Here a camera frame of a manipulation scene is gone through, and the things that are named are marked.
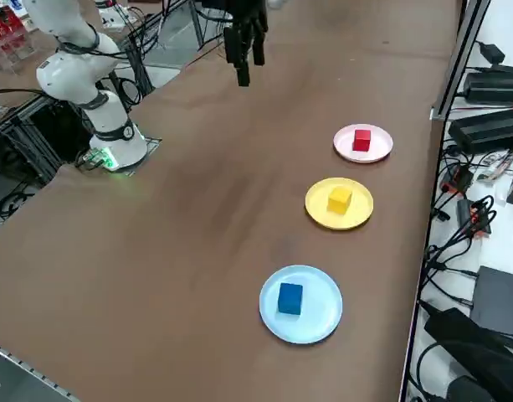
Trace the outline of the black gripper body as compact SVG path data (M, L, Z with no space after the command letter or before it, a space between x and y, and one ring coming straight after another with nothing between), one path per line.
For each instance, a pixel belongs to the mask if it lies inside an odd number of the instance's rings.
M265 0L231 0L225 1L223 10L230 18L224 22L241 23L255 18L262 26L268 25L267 4Z

